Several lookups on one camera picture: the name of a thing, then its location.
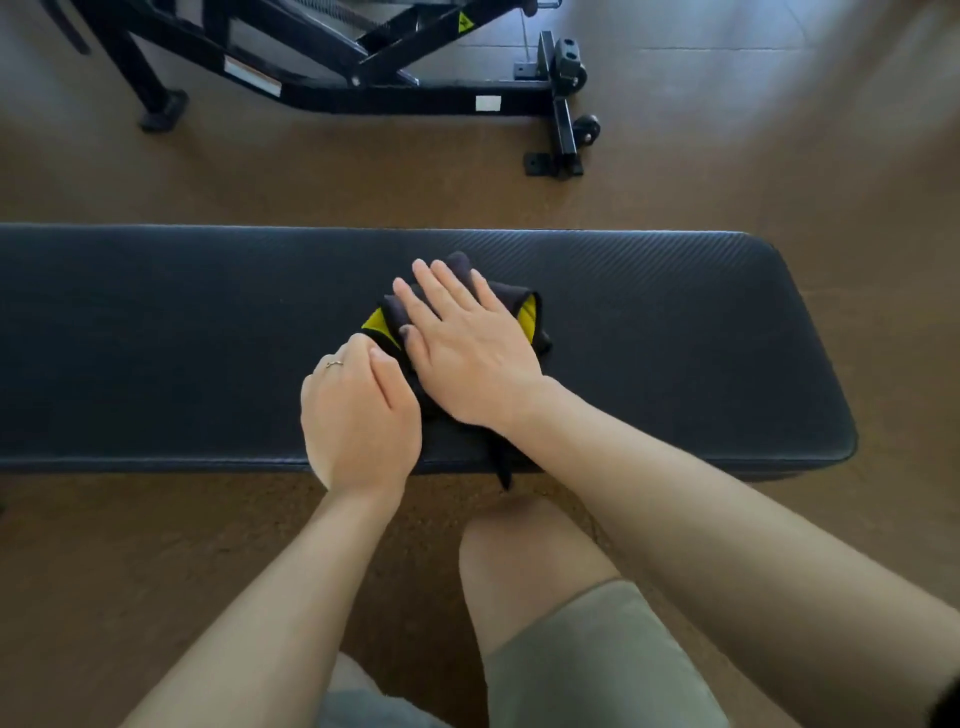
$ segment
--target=black towel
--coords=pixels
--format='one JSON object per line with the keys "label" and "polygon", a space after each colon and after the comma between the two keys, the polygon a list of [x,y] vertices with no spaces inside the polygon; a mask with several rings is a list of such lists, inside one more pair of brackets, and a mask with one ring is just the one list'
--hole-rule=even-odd
{"label": "black towel", "polygon": [[[470,277],[470,261],[463,253],[453,253],[446,259],[446,264],[453,271],[453,274],[459,281],[467,287],[469,292],[476,298],[476,290],[473,287],[473,280]],[[496,297],[507,307],[527,336],[527,341],[533,347],[537,356],[542,357],[552,346],[549,336],[543,330],[543,303],[540,300],[540,294],[530,288],[523,286],[508,285],[506,283],[496,283],[489,281],[490,288]],[[423,291],[417,285],[413,286],[417,296],[426,302]],[[410,386],[417,395],[420,402],[420,411],[425,420],[435,417],[448,417],[443,410],[431,400],[417,378],[410,357],[403,346],[403,339],[400,336],[400,327],[410,323],[406,309],[400,300],[394,295],[384,296],[379,303],[376,311],[367,320],[361,329],[363,333],[370,336],[373,341],[384,352],[394,357],[400,363],[400,368],[410,382]],[[488,450],[490,452],[491,462],[496,471],[497,477],[504,490],[509,490],[512,483],[512,474],[508,456],[508,444],[496,433],[486,430]]]}

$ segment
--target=yellow towel trim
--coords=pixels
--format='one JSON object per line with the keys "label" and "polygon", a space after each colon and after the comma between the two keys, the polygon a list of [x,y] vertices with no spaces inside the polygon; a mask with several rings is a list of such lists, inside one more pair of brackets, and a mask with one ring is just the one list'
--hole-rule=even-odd
{"label": "yellow towel trim", "polygon": [[530,294],[527,300],[523,302],[523,307],[516,315],[520,322],[520,328],[527,335],[527,341],[534,343],[534,333],[537,331],[537,298]]}
{"label": "yellow towel trim", "polygon": [[388,339],[394,342],[395,347],[397,347],[398,349],[403,349],[403,347],[401,347],[396,342],[396,339],[390,333],[390,330],[387,328],[387,319],[383,315],[383,308],[377,308],[373,312],[373,315],[369,319],[367,319],[367,323],[363,325],[363,328],[369,328],[372,331],[377,331],[378,333],[382,333],[384,336],[386,336]]}

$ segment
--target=weight bench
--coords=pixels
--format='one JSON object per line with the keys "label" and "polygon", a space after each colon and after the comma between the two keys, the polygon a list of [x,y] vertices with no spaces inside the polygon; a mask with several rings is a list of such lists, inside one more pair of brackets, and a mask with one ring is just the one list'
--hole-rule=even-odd
{"label": "weight bench", "polygon": [[[0,225],[0,470],[306,470],[303,377],[457,250],[540,291],[544,370],[615,417],[748,480],[853,454],[786,266],[743,233]],[[490,468],[482,432],[427,423],[417,473]]]}

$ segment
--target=black metal frame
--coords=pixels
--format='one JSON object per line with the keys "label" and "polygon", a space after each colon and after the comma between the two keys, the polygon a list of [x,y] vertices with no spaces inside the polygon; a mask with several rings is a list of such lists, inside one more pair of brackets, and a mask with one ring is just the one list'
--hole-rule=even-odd
{"label": "black metal frame", "polygon": [[[85,44],[79,35],[63,28],[57,0],[41,2],[83,52]],[[274,0],[204,0],[202,27],[176,17],[175,0],[71,2],[146,108],[141,122],[145,131],[172,130],[186,107],[187,96],[163,85],[132,36],[297,109],[344,114],[542,117],[550,123],[552,152],[528,155],[528,173],[560,178],[583,174],[568,104],[569,97],[582,87],[577,78],[582,68],[579,51],[572,66],[570,61],[561,66],[555,61],[560,46],[551,33],[540,36],[537,62],[516,64],[515,77],[509,81],[428,83],[404,70],[506,12],[521,8],[530,13],[532,5],[535,11],[536,3],[531,0],[414,5],[356,40]],[[463,16],[471,23],[465,29],[461,27]],[[229,25],[233,18],[339,74],[346,84],[292,73],[231,45]],[[574,45],[570,40],[562,42]],[[228,72],[226,64],[237,61],[253,71],[252,78],[263,77],[270,90]]]}

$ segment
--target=finger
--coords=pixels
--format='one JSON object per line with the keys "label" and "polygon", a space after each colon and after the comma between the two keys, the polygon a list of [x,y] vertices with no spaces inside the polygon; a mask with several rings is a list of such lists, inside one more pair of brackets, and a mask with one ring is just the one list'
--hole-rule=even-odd
{"label": "finger", "polygon": [[430,366],[430,350],[423,334],[417,327],[405,326],[400,328],[400,335],[403,336],[403,345],[407,356],[413,362],[414,369],[422,375]]}
{"label": "finger", "polygon": [[403,308],[406,310],[407,316],[410,317],[410,321],[421,331],[429,331],[440,322],[437,314],[430,310],[430,306],[417,298],[414,289],[410,287],[406,280],[394,279],[394,293],[403,303]]}
{"label": "finger", "polygon": [[370,349],[376,344],[363,333],[350,336],[344,349],[344,371],[359,375],[372,376],[370,368]]}
{"label": "finger", "polygon": [[442,260],[434,260],[430,263],[430,270],[433,271],[433,275],[437,277],[446,292],[461,308],[467,311],[475,311],[481,307],[480,303],[473,298],[469,289],[453,274],[450,266]]}
{"label": "finger", "polygon": [[380,386],[390,408],[403,410],[416,406],[417,397],[410,389],[410,383],[403,375],[399,362],[375,344],[370,348],[369,356],[373,378]]}
{"label": "finger", "polygon": [[495,313],[510,313],[507,306],[493,293],[487,279],[481,276],[479,271],[476,269],[470,271],[470,276],[473,278],[473,287],[477,290],[477,299],[484,308]]}
{"label": "finger", "polygon": [[310,384],[313,383],[313,375],[307,375],[303,384],[300,386],[300,407],[306,403],[307,393],[310,391]]}
{"label": "finger", "polygon": [[340,349],[337,350],[336,353],[329,353],[326,356],[323,356],[321,360],[317,363],[317,366],[314,368],[313,373],[315,375],[322,376],[328,373],[331,369],[335,369],[336,367],[333,367],[333,366],[328,367],[327,364],[329,364],[331,361],[343,361],[344,352],[346,350],[347,350],[347,345],[344,344],[343,346],[340,347]]}
{"label": "finger", "polygon": [[463,308],[453,300],[453,297],[449,291],[444,288],[444,285],[433,275],[430,267],[419,258],[414,261],[414,277],[417,279],[417,283],[423,288],[423,294],[430,302],[430,305],[440,314],[441,320],[446,321],[446,319],[463,310]]}

